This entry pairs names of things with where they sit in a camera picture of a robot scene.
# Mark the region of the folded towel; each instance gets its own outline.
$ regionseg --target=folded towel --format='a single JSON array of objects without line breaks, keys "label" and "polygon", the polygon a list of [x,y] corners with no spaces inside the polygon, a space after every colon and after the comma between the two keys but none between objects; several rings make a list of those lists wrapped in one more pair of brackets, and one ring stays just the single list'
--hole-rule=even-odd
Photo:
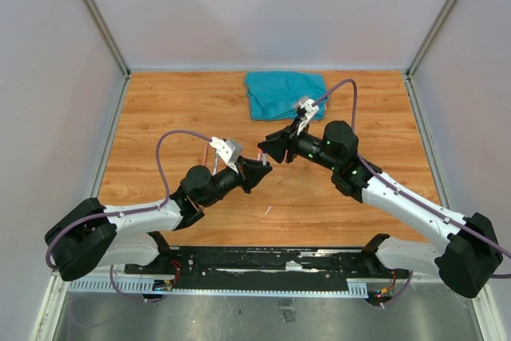
[{"label": "folded towel", "polygon": [[[319,73],[249,72],[245,77],[248,87],[250,118],[252,120],[294,119],[293,105],[307,95],[317,99],[327,91]],[[325,117],[325,104],[319,106],[314,120]]]}]

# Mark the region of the teal towel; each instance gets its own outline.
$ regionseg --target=teal towel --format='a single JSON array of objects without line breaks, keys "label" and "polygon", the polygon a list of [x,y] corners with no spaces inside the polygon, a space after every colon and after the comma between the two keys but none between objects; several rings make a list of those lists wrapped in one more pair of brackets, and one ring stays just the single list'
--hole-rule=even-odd
[{"label": "teal towel", "polygon": [[[307,95],[317,99],[326,91],[325,81],[319,73],[249,72],[245,77],[250,118],[252,120],[294,119],[293,105]],[[325,117],[325,105],[319,106],[314,120]]]}]

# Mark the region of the wooden table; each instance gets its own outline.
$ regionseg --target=wooden table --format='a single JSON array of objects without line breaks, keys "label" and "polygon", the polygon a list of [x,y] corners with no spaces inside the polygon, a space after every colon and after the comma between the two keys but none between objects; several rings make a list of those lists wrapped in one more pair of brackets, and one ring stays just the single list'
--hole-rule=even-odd
[{"label": "wooden table", "polygon": [[[245,157],[287,121],[251,121],[241,72],[135,73],[101,187],[102,204],[139,204],[163,198],[155,145],[171,129],[233,138]],[[399,72],[323,72],[327,88],[346,77],[358,83],[356,133],[359,151],[393,178],[424,197],[438,197],[414,116]],[[351,119],[352,88],[342,87],[328,101],[318,137],[331,120]],[[188,135],[168,137],[162,163],[173,192],[201,161],[204,141]],[[208,166],[212,168],[213,151]],[[206,217],[165,237],[174,245],[352,246],[376,233],[423,240],[411,228],[376,208],[347,198],[330,182],[331,174],[304,159],[274,165],[251,195],[238,188],[205,209]]]}]

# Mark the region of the gray floor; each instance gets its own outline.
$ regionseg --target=gray floor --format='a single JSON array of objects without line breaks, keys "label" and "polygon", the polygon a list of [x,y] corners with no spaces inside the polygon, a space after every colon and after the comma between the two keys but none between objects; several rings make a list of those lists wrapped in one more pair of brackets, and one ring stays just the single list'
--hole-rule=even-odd
[{"label": "gray floor", "polygon": [[110,293],[73,294],[66,299],[53,340],[372,339],[482,337],[470,300],[442,285],[420,284],[410,286],[385,311],[363,299],[174,295],[159,304],[143,304]]}]

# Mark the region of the metal frame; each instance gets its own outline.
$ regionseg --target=metal frame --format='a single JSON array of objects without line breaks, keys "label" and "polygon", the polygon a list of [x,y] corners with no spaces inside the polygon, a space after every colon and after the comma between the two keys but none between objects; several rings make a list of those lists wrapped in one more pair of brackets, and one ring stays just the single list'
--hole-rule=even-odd
[{"label": "metal frame", "polygon": [[[96,196],[101,187],[101,182],[105,173],[107,160],[109,157],[110,149],[112,148],[113,138],[117,130],[117,124],[121,117],[122,105],[124,104],[126,92],[128,89],[129,79],[131,70],[128,67],[125,59],[123,58],[121,51],[119,50],[112,34],[110,33],[107,25],[94,0],[82,0],[85,8],[89,12],[90,17],[95,23],[97,30],[105,45],[108,47],[113,59],[117,63],[120,71],[125,75],[125,81],[121,88],[115,110],[113,111],[112,119],[110,121],[109,133],[105,139],[104,151],[101,154],[101,159],[97,166],[93,183],[90,189],[90,195]],[[422,114],[421,102],[418,95],[415,93],[414,75],[417,73],[422,61],[428,54],[431,46],[438,38],[442,27],[445,25],[448,17],[452,13],[454,7],[457,5],[459,0],[446,0],[440,13],[436,17],[434,24],[431,26],[428,34],[424,38],[418,52],[414,56],[410,68],[403,74],[403,81],[405,83],[406,91],[410,98],[410,104],[414,117],[417,123],[418,131],[422,138],[422,143],[426,151],[426,157],[430,164],[430,169],[433,174],[434,182],[440,196],[442,205],[447,208],[450,206],[449,193],[446,190],[444,183],[445,173],[442,170],[441,165],[438,163],[438,156],[434,147],[432,137],[430,135],[430,129],[427,125],[427,121],[424,119]],[[428,279],[423,280],[418,277],[417,283],[427,284],[431,281]],[[61,281],[57,274],[53,274],[50,278],[41,310],[39,311],[38,318],[34,324],[34,331],[30,337],[31,340],[39,339],[52,339],[60,315],[60,310],[64,302],[65,293],[67,291],[68,283]],[[481,294],[473,301],[477,318],[482,334],[485,339],[491,340],[505,340],[505,331],[501,322],[501,318],[493,300],[491,289],[488,285],[483,288]]]}]

